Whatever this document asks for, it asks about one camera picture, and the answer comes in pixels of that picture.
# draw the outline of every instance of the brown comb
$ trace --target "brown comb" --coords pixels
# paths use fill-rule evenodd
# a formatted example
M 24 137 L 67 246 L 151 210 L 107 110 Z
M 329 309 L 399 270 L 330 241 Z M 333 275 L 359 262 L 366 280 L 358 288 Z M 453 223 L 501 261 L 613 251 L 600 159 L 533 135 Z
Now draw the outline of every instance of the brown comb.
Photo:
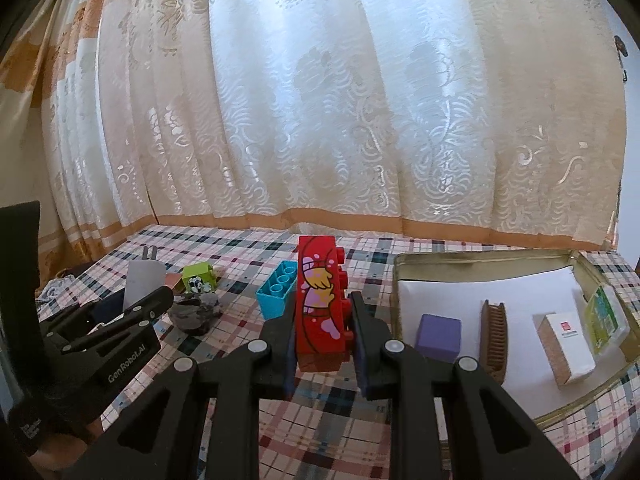
M 480 333 L 480 364 L 498 384 L 507 372 L 507 313 L 504 303 L 482 305 Z

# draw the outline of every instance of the metal tray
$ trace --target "metal tray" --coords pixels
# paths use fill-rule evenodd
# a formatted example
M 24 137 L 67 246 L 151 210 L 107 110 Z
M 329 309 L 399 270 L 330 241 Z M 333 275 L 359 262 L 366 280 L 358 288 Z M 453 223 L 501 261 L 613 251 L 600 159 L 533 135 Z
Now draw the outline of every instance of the metal tray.
M 402 339 L 401 310 L 398 304 L 398 281 L 423 282 L 488 282 L 529 276 L 539 272 L 573 267 L 574 276 L 585 300 L 593 295 L 600 285 L 609 284 L 602 274 L 582 253 L 573 250 L 524 249 L 506 251 L 459 252 L 459 253 L 403 253 L 394 260 L 394 275 L 391 293 L 391 330 L 394 337 Z M 534 421 L 545 429 L 567 418 L 572 413 L 591 404 L 600 394 L 609 390 L 640 357 L 640 327 L 625 302 L 626 319 L 631 328 L 620 349 L 628 363 L 596 389 L 574 402 L 539 416 Z

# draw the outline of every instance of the plaid tablecloth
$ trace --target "plaid tablecloth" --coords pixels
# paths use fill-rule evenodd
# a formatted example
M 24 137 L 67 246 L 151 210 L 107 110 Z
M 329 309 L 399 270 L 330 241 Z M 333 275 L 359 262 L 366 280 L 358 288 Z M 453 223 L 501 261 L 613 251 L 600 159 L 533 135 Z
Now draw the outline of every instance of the plaid tablecloth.
M 122 288 L 129 260 L 142 245 L 158 247 L 168 272 L 209 260 L 222 276 L 218 295 L 223 316 L 203 337 L 185 335 L 166 314 L 156 323 L 161 351 L 139 373 L 103 415 L 105 428 L 162 371 L 187 355 L 198 362 L 219 358 L 254 339 L 263 318 L 256 290 L 282 260 L 295 260 L 297 235 L 258 230 L 154 226 L 140 231 L 105 256 L 49 308 L 47 317 L 75 301 L 104 297 Z M 505 247 L 413 240 L 407 238 L 340 238 L 346 251 L 349 289 L 360 290 L 375 315 L 390 322 L 389 297 L 395 254 L 419 251 L 484 251 Z M 640 312 L 640 279 L 615 253 L 588 253 L 621 297 Z M 640 368 L 631 366 L 615 386 L 585 409 L 546 430 L 582 478 L 601 478 L 615 464 L 638 430 Z M 204 470 L 207 428 L 200 453 Z M 263 479 L 356 480 L 388 478 L 390 431 L 385 401 L 364 400 L 357 389 L 353 363 L 334 374 L 300 374 L 291 402 L 260 402 L 260 477 Z

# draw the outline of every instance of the purple cube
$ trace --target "purple cube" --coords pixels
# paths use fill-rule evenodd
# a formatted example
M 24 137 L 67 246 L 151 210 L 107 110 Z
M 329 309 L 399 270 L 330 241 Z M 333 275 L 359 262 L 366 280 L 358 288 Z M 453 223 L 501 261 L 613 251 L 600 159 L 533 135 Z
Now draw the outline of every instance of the purple cube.
M 422 314 L 415 349 L 425 357 L 452 363 L 460 354 L 461 332 L 459 319 Z

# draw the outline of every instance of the screw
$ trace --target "screw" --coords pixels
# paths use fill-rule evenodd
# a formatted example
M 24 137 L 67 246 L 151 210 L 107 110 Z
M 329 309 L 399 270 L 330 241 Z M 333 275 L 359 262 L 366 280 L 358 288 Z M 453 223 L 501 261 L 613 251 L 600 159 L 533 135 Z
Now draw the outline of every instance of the screw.
M 472 357 L 461 357 L 458 366 L 465 372 L 475 372 L 478 369 L 478 361 Z
M 179 372 L 186 372 L 193 366 L 193 361 L 188 357 L 178 357 L 174 361 L 174 368 Z
M 389 352 L 398 354 L 404 350 L 404 343 L 402 341 L 398 341 L 398 339 L 390 339 L 385 343 L 385 348 Z
M 254 339 L 253 341 L 249 341 L 247 348 L 249 352 L 253 352 L 254 354 L 264 352 L 267 349 L 267 342 L 262 339 Z

